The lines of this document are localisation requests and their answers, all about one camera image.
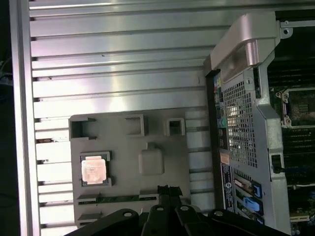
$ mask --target ridged metal panel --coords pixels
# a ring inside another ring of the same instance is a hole
[[[203,60],[237,17],[314,5],[311,0],[30,1],[34,135],[38,142],[54,141],[37,143],[36,157],[30,156],[37,162],[42,234],[75,229],[71,188],[65,185],[71,181],[71,115],[204,107]],[[211,199],[196,194],[195,201],[213,201],[208,194]]]

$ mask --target label sticker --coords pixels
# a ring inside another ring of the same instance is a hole
[[[221,163],[224,209],[234,212],[231,167]]]

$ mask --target mesh vent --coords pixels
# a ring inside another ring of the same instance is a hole
[[[230,158],[257,168],[251,94],[244,81],[223,92]]]
[[[239,170],[234,169],[234,173],[237,174],[238,176],[244,178],[244,179],[247,179],[248,181],[252,180],[252,178],[249,175],[247,175],[247,174],[245,174]]]

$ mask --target blue connector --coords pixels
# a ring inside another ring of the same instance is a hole
[[[260,206],[257,202],[253,201],[251,198],[244,197],[243,198],[244,206],[253,210],[260,211]]]

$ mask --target screw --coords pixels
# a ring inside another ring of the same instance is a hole
[[[182,206],[181,210],[189,210],[188,206]]]
[[[222,211],[216,211],[216,212],[215,212],[215,215],[216,215],[216,216],[223,216],[223,212],[222,212]]]

